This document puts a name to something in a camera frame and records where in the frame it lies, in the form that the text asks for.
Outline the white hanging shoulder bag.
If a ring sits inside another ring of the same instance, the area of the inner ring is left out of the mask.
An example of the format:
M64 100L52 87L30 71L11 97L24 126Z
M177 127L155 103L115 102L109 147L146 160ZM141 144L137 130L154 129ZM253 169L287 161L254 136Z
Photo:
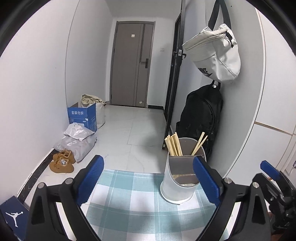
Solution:
M240 73L238 45L226 24L213 31L209 27L203 28L182 47L198 70L214 81L232 82Z

